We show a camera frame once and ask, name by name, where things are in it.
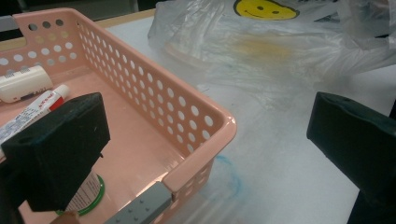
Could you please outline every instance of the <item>toothpaste tube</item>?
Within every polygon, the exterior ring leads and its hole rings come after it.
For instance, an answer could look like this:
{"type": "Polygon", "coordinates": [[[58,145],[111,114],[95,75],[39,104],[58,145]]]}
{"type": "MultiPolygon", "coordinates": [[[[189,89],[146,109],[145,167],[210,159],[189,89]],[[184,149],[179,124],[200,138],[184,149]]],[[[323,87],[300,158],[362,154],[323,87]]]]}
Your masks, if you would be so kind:
{"type": "Polygon", "coordinates": [[[50,111],[60,106],[69,92],[69,88],[65,85],[59,86],[54,91],[45,91],[29,104],[15,119],[3,125],[3,127],[0,128],[0,160],[5,157],[1,149],[1,144],[6,142],[14,134],[27,128],[38,119],[43,118],[50,111]]]}

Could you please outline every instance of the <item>black gripper pad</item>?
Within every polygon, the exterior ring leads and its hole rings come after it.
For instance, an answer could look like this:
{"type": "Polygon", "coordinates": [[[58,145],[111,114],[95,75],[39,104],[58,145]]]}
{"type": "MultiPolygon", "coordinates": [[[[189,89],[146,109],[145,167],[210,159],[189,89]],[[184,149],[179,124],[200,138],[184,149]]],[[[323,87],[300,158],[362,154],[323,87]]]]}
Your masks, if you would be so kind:
{"type": "Polygon", "coordinates": [[[307,137],[369,203],[396,203],[396,120],[345,97],[318,92],[307,137]]]}
{"type": "Polygon", "coordinates": [[[100,93],[71,99],[2,144],[33,211],[64,210],[110,140],[100,93]]]}

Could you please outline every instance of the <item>smiley face print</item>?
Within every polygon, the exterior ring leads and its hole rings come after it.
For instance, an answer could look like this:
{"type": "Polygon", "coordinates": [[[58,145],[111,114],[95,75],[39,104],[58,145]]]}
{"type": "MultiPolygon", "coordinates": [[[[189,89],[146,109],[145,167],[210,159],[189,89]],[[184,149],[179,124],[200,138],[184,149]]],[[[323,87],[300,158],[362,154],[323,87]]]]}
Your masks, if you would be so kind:
{"type": "Polygon", "coordinates": [[[299,15],[298,10],[271,0],[236,0],[233,9],[239,16],[265,21],[290,20],[299,15]]]}

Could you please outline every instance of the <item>basket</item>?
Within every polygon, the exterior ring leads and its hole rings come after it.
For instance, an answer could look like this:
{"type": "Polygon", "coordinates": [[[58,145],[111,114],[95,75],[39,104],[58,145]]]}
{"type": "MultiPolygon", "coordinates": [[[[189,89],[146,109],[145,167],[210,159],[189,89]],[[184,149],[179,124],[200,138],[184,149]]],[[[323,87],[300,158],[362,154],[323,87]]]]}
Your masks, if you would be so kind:
{"type": "MultiPolygon", "coordinates": [[[[54,86],[70,88],[69,99],[95,91],[104,97],[111,140],[92,169],[106,192],[81,223],[105,222],[156,181],[172,193],[172,202],[153,222],[172,216],[205,184],[215,156],[233,139],[233,116],[74,9],[14,20],[27,44],[0,52],[0,74],[40,64],[54,86]]],[[[32,101],[0,103],[1,123],[32,101]]],[[[57,216],[32,213],[26,204],[20,209],[26,223],[57,216]]]]}

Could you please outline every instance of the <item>tube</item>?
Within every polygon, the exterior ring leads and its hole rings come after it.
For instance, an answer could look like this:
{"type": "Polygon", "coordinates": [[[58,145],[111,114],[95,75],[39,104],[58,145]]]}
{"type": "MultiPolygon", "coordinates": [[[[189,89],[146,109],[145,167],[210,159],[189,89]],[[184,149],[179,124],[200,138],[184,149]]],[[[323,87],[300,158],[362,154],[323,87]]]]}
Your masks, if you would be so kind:
{"type": "Polygon", "coordinates": [[[0,77],[0,101],[13,103],[52,88],[52,81],[40,66],[22,69],[0,77]]]}
{"type": "Polygon", "coordinates": [[[46,91],[29,104],[15,119],[3,125],[0,128],[0,161],[5,157],[1,144],[60,106],[69,92],[69,88],[65,85],[59,86],[54,91],[46,91]]]}

